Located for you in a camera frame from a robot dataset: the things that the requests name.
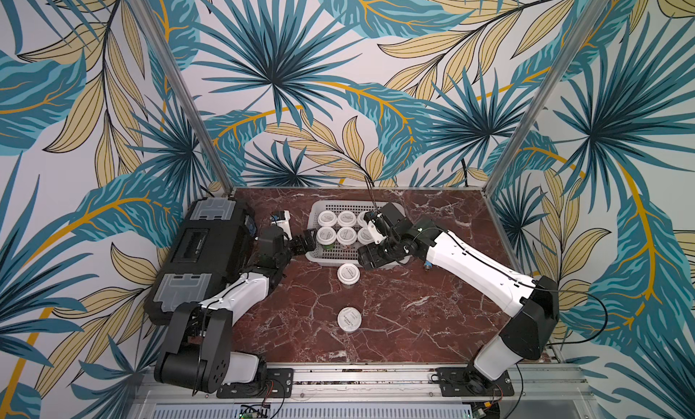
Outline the white plastic basket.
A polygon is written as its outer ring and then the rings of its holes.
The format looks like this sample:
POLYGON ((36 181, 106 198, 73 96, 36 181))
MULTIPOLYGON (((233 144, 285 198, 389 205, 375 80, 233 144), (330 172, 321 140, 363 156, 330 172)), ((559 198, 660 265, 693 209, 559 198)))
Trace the white plastic basket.
POLYGON ((372 243, 364 214, 385 202, 321 200, 311 207, 308 229, 315 229, 316 249, 306 254, 321 266, 340 267, 344 263, 359 266, 358 249, 372 243))

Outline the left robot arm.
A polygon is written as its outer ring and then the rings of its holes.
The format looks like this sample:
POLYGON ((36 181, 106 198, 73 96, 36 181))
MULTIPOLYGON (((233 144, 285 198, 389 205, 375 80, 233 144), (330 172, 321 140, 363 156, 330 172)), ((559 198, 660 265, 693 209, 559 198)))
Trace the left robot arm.
POLYGON ((318 230, 290 238, 277 225, 262 229, 253 262, 222 292, 174 311, 161 344, 155 381, 193 394, 213 394, 224 385, 268 384, 267 365, 260 356, 233 350, 233 325, 278 287, 293 257, 317 247, 318 230))

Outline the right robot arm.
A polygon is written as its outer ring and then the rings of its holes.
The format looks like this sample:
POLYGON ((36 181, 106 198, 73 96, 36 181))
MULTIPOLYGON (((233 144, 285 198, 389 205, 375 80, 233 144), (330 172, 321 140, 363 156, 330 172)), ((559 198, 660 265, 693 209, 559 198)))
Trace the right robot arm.
POLYGON ((480 393, 523 359, 537 360, 559 322, 559 288, 546 276, 533 279, 498 263, 454 232, 423 217, 406 218, 388 203, 364 214, 374 242, 358 249, 366 270, 420 259, 455 275, 493 301, 510 319, 465 368, 463 382, 480 393))

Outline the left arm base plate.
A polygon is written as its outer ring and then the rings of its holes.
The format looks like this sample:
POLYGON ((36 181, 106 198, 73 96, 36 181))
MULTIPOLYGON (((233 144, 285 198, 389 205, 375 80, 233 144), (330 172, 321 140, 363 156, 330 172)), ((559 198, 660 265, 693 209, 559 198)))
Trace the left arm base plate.
POLYGON ((269 368, 251 383, 222 384, 216 392, 220 399, 282 399, 292 394, 293 368, 269 368))

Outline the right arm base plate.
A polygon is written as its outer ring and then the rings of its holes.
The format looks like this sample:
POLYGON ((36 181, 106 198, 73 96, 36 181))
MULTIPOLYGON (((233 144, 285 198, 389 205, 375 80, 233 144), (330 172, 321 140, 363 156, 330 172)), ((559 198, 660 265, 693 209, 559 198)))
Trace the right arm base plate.
POLYGON ((430 382, 439 386, 443 397, 487 397, 498 400, 515 395, 507 371, 496 380, 488 380, 475 369, 436 368, 430 382))

